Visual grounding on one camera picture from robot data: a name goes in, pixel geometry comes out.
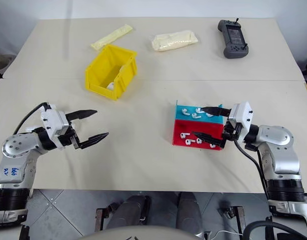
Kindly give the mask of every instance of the table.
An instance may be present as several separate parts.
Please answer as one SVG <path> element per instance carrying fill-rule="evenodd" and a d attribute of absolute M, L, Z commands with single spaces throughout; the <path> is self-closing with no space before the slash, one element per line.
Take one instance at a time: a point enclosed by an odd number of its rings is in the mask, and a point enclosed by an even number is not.
<path fill-rule="evenodd" d="M 112 101 L 85 90 L 82 78 L 3 79 L 0 159 L 3 140 L 35 105 L 48 101 L 66 113 L 98 111 L 75 122 L 81 140 L 106 131 L 109 136 L 88 149 L 68 146 L 41 156 L 34 188 L 261 193 L 255 166 L 232 142 L 222 151 L 172 145 L 176 100 L 227 108 L 249 100 L 254 124 L 280 125 L 293 133 L 307 192 L 307 89 L 301 81 L 135 77 L 124 95 Z M 41 125 L 39 118 L 37 113 L 26 126 Z"/>
<path fill-rule="evenodd" d="M 221 18 L 136 17 L 40 20 L 5 79 L 84 78 L 97 56 L 91 43 L 129 24 L 134 30 L 113 44 L 138 52 L 138 77 L 143 80 L 270 80 L 304 81 L 273 18 L 242 18 L 249 54 L 226 59 Z M 157 34 L 182 30 L 195 32 L 199 43 L 181 49 L 155 52 L 151 39 Z"/>

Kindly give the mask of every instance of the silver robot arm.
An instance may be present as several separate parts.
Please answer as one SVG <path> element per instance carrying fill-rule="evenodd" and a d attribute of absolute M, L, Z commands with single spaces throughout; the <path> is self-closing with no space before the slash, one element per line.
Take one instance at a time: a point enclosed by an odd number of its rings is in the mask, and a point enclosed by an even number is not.
<path fill-rule="evenodd" d="M 18 133 L 24 121 L 38 109 L 41 110 L 44 127 L 29 133 Z M 62 150 L 71 144 L 75 149 L 84 149 L 97 144 L 109 134 L 98 134 L 80 142 L 71 121 L 89 117 L 96 112 L 79 110 L 65 114 L 44 102 L 31 111 L 13 135 L 4 141 L 0 163 L 0 229 L 20 225 L 27 219 L 27 198 L 34 183 L 40 155 L 56 148 Z"/>
<path fill-rule="evenodd" d="M 228 119 L 222 139 L 202 132 L 194 134 L 201 140 L 221 148 L 225 147 L 227 140 L 234 141 L 237 148 L 257 165 L 268 198 L 272 222 L 281 223 L 307 237 L 307 199 L 302 185 L 300 161 L 293 149 L 292 133 L 282 126 L 251 124 L 253 110 L 248 102 L 235 104 L 232 109 L 203 107 L 201 110 Z M 247 150 L 258 152 L 259 165 L 239 146 L 241 143 L 245 143 Z M 260 226 L 269 225 L 259 223 L 256 227 Z M 275 229 L 273 238 L 268 239 L 284 239 L 286 236 L 282 236 L 280 232 Z"/>

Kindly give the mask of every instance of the white cable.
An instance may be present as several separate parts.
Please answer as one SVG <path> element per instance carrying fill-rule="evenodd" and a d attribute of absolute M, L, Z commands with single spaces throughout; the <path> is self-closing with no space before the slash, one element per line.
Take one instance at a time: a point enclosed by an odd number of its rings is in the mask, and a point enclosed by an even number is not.
<path fill-rule="evenodd" d="M 210 238 L 209 240 L 214 240 L 214 239 L 217 237 L 217 235 L 218 235 L 219 233 L 221 233 L 221 232 L 228 233 L 228 234 L 241 235 L 241 236 L 242 236 L 241 233 L 232 232 L 232 231 L 226 231 L 226 230 L 219 230 L 219 231 L 217 231 L 216 234 L 215 234 L 212 238 Z"/>

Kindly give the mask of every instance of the yellow storage bin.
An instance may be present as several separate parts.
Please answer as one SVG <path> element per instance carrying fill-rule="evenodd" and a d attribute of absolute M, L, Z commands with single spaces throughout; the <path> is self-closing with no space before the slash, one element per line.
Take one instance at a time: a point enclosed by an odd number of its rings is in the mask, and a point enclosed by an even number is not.
<path fill-rule="evenodd" d="M 117 100 L 137 74 L 135 51 L 107 44 L 85 70 L 85 88 Z"/>

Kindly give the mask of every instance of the black game controller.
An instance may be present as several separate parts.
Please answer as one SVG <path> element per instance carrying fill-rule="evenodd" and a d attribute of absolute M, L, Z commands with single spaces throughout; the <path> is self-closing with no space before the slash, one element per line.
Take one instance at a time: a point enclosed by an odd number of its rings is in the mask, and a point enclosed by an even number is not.
<path fill-rule="evenodd" d="M 218 30 L 222 32 L 226 45 L 223 55 L 227 59 L 243 58 L 249 52 L 238 19 L 236 21 L 220 20 L 218 24 Z"/>

